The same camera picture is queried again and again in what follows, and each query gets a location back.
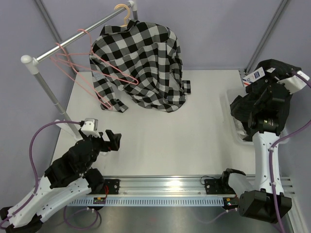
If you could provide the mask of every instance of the black bracket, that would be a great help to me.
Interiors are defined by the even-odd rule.
[[[105,184],[103,188],[97,194],[106,194],[105,186],[108,187],[108,195],[118,195],[120,189],[120,180],[119,179],[105,179]]]
[[[4,207],[0,210],[0,216],[2,220],[5,220],[7,218],[7,215],[9,214],[8,210],[11,207]],[[42,222],[40,221],[40,216],[37,214],[34,215],[33,219],[25,226],[23,227],[17,227],[14,228],[14,225],[11,224],[8,227],[5,228],[6,233],[35,233],[40,230],[42,227]]]
[[[222,185],[222,179],[205,179],[204,187],[206,194],[215,195],[215,194],[235,194],[232,188],[225,187]]]

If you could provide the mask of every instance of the white tabletop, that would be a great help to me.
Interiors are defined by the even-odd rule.
[[[92,83],[90,72],[81,74]],[[254,147],[234,139],[225,105],[226,90],[242,86],[239,72],[186,70],[183,79],[191,80],[191,94],[172,113],[142,108],[124,92],[117,97],[128,110],[103,111],[99,102],[75,83],[67,108],[71,119],[96,118],[100,132],[110,129],[122,134],[120,150],[99,156],[93,167],[107,176],[216,175],[226,168],[254,174]],[[74,143],[61,130],[53,160]]]

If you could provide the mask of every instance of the pink wire hanger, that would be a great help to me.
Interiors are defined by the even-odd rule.
[[[83,89],[84,89],[87,93],[89,93],[93,98],[95,98],[96,100],[98,100],[98,101],[99,101],[102,105],[104,105],[107,109],[112,110],[112,109],[113,109],[113,108],[112,108],[112,105],[108,102],[108,100],[106,100],[104,97],[102,97],[102,96],[98,93],[98,91],[96,91],[96,89],[94,88],[94,86],[93,86],[92,84],[90,84],[90,83],[84,78],[84,76],[81,75],[81,74],[75,69],[75,66],[76,66],[76,67],[84,68],[84,69],[86,69],[86,70],[93,71],[93,72],[95,72],[95,73],[103,74],[103,75],[105,75],[105,76],[107,76],[107,77],[111,77],[111,78],[113,78],[113,79],[120,80],[120,81],[125,82],[125,83],[130,83],[130,84],[138,85],[139,82],[138,82],[138,80],[137,80],[136,78],[132,77],[131,75],[128,75],[128,74],[123,73],[121,70],[119,70],[119,69],[116,68],[115,66],[111,65],[109,62],[105,61],[105,60],[102,59],[100,56],[96,55],[96,54],[94,53],[94,51],[93,51],[93,48],[92,48],[92,37],[91,37],[90,33],[87,32],[87,31],[85,31],[85,30],[83,30],[83,29],[79,29],[78,31],[83,31],[83,32],[85,32],[86,34],[88,34],[89,39],[90,39],[90,52],[89,52],[89,53],[67,53],[66,50],[65,50],[60,44],[56,43],[56,44],[62,49],[62,51],[63,51],[64,54],[62,54],[62,53],[57,53],[57,54],[55,55],[57,59],[55,59],[54,57],[51,57],[50,59],[51,59],[51,61],[52,61],[66,76],[68,76],[71,80],[73,80],[75,83],[77,83],[81,88],[83,88]],[[102,72],[100,72],[100,71],[98,71],[98,70],[92,70],[92,69],[90,69],[89,67],[85,67],[85,66],[81,66],[81,65],[75,64],[75,63],[73,63],[73,62],[70,61],[70,59],[69,59],[69,56],[70,56],[70,55],[93,55],[93,56],[95,56],[97,59],[103,61],[104,63],[108,64],[109,66],[111,66],[111,67],[114,68],[115,70],[119,71],[124,77],[129,77],[129,78],[131,78],[131,79],[132,79],[133,81],[135,81],[135,82],[130,82],[130,81],[127,81],[127,80],[124,80],[124,79],[120,79],[119,77],[111,76],[111,75],[108,75],[108,74],[104,74],[104,73],[102,73]],[[67,58],[67,60],[61,59],[59,56],[65,56],[65,57]],[[87,85],[88,85],[89,87],[91,87],[91,88],[95,91],[95,93],[96,93],[101,99],[103,99],[103,100],[105,101],[105,103],[102,102],[96,95],[92,94],[92,93],[89,92],[87,89],[85,89],[78,81],[76,81],[76,80],[75,80],[74,78],[72,78],[68,73],[66,73],[66,72],[64,71],[64,69],[62,69],[57,63],[61,63],[61,64],[63,64],[63,65],[66,65],[66,66],[68,66],[68,67],[71,67],[71,68],[74,70],[74,72],[75,72],[77,75],[79,75],[79,76],[84,80],[84,82],[86,82]]]

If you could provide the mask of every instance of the black and white plaid shirt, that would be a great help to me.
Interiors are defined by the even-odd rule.
[[[96,55],[111,65],[138,79],[134,85],[104,76],[125,79],[117,70],[95,56],[90,56],[94,88],[109,100],[113,110],[124,112],[128,107],[116,99],[112,85],[124,90],[139,106],[172,112],[186,101],[190,81],[182,81],[182,61],[176,35],[167,27],[130,20],[127,27],[104,26],[93,44]]]

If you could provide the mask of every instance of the gray floor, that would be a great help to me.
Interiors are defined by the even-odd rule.
[[[68,208],[68,216],[80,208]],[[92,233],[277,233],[269,223],[240,217],[236,212],[221,216],[213,223],[221,207],[104,207],[100,210],[102,222]],[[86,227],[95,218],[90,211],[82,212],[70,220],[77,227]],[[47,221],[41,233],[73,233],[78,230],[68,227],[63,221],[63,211],[59,211]]]

